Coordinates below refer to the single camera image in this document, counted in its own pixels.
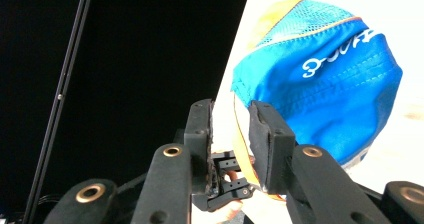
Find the mesh panel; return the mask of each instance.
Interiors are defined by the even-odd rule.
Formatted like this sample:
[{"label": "mesh panel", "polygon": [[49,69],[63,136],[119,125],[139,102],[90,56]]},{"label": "mesh panel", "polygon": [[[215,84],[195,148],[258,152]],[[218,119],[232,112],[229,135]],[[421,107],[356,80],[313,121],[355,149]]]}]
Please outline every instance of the mesh panel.
[{"label": "mesh panel", "polygon": [[353,17],[351,13],[336,6],[303,0],[270,30],[258,46],[284,39],[287,36],[316,31],[350,17]]}]

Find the blue fabric hat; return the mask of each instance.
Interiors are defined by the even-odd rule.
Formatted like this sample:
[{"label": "blue fabric hat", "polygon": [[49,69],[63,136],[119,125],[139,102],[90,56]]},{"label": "blue fabric hat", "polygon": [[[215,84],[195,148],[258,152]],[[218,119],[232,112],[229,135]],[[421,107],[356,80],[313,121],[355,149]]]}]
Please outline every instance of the blue fabric hat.
[{"label": "blue fabric hat", "polygon": [[232,91],[272,104],[300,144],[361,159],[391,113],[402,70],[382,33],[338,7],[277,3],[259,20]]}]

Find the black background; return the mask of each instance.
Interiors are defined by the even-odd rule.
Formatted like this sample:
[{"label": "black background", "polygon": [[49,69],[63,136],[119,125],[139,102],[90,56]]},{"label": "black background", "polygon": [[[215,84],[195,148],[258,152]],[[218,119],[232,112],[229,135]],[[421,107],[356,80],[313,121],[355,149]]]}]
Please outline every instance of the black background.
[{"label": "black background", "polygon": [[[79,0],[0,0],[0,213],[23,211]],[[246,0],[92,0],[42,195],[146,172],[215,98]]]}]

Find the printed logo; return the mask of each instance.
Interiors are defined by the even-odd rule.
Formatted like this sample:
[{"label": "printed logo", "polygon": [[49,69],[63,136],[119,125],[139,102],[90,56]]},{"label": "printed logo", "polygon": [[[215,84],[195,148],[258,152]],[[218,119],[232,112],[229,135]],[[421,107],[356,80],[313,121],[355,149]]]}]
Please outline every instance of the printed logo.
[{"label": "printed logo", "polygon": [[362,43],[368,43],[370,42],[370,40],[375,37],[376,35],[381,34],[380,32],[376,32],[374,30],[371,29],[367,29],[355,36],[353,36],[351,39],[349,39],[348,42],[346,42],[345,44],[342,44],[339,48],[337,48],[337,50],[334,52],[334,54],[332,54],[332,56],[330,57],[326,57],[323,59],[317,59],[317,58],[311,58],[309,60],[307,60],[305,63],[303,63],[302,68],[303,70],[305,70],[306,72],[303,74],[303,78],[309,78],[309,77],[313,77],[316,73],[316,71],[324,66],[324,62],[334,62],[337,60],[337,58],[340,55],[345,55],[347,53],[347,51],[349,50],[349,48],[352,46],[352,48],[356,48],[356,46],[358,45],[358,43],[362,42]]}]

